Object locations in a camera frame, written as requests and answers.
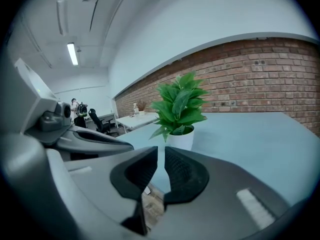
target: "ceiling light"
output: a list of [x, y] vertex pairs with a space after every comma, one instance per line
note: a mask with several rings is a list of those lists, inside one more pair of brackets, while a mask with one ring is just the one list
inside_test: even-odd
[[72, 64], [74, 66], [78, 65], [78, 60], [77, 60], [77, 55], [76, 55], [76, 50], [75, 50], [75, 44], [74, 43], [68, 43], [66, 45], [68, 47], [68, 51], [72, 60]]

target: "desk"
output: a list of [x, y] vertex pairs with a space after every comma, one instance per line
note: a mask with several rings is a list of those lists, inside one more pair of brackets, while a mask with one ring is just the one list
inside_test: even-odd
[[[101, 120], [101, 119], [103, 119], [103, 118], [111, 117], [111, 116], [112, 116], [113, 119], [114, 119], [114, 122], [115, 122], [116, 127], [119, 129], [119, 126], [118, 126], [118, 122], [117, 122], [117, 120], [116, 120], [116, 115], [115, 115], [115, 113], [110, 113], [110, 114], [105, 114], [105, 115], [102, 115], [102, 116], [98, 116], [98, 118], [99, 118], [99, 120]], [[90, 116], [87, 117], [86, 119], [84, 119], [84, 121], [85, 121], [86, 124], [87, 124], [87, 123], [90, 123], [90, 122], [93, 122], [93, 120], [91, 119]]]
[[155, 121], [158, 117], [158, 114], [155, 112], [146, 112], [144, 115], [136, 115], [136, 116], [125, 116], [116, 119], [118, 124], [123, 125], [124, 132], [127, 133], [127, 129], [130, 130], [136, 129], [148, 123]]
[[[320, 139], [281, 112], [203, 113], [194, 124], [192, 151], [232, 162], [269, 185], [290, 205], [311, 195], [319, 179]], [[158, 167], [151, 183], [170, 191], [162, 135], [149, 140], [159, 125], [151, 123], [121, 135], [134, 149], [158, 146]]]

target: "white wall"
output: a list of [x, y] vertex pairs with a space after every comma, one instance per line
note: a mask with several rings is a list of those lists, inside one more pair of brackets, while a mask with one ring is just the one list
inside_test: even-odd
[[107, 70], [105, 68], [63, 68], [39, 72], [40, 77], [63, 102], [72, 98], [95, 109], [98, 116], [112, 112], [112, 101], [108, 93]]
[[134, 21], [136, 15], [150, 3], [155, 0], [123, 0], [119, 6], [109, 31], [106, 36], [105, 44], [102, 50], [100, 66], [107, 67], [115, 57], [120, 40], [123, 39], [123, 33], [130, 22]]
[[157, 0], [127, 29], [109, 67], [111, 96], [188, 54], [255, 37], [318, 38], [294, 0]]

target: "small potted plant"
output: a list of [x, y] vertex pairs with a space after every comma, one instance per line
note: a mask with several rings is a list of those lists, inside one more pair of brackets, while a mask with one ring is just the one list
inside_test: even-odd
[[139, 115], [144, 116], [145, 115], [145, 108], [146, 108], [146, 102], [143, 100], [139, 100], [136, 104], [139, 109]]
[[159, 118], [156, 124], [161, 125], [152, 136], [163, 135], [164, 141], [175, 148], [191, 150], [194, 140], [194, 123], [206, 119], [201, 114], [201, 106], [206, 101], [200, 96], [208, 92], [199, 88], [202, 80], [194, 80], [195, 72], [177, 76], [172, 84], [159, 84], [156, 89], [162, 101], [154, 101]]

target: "bottle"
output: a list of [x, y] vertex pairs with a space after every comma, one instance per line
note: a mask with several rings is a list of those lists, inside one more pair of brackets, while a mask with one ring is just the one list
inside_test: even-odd
[[139, 108], [137, 106], [137, 103], [133, 103], [133, 115], [134, 116], [139, 115]]

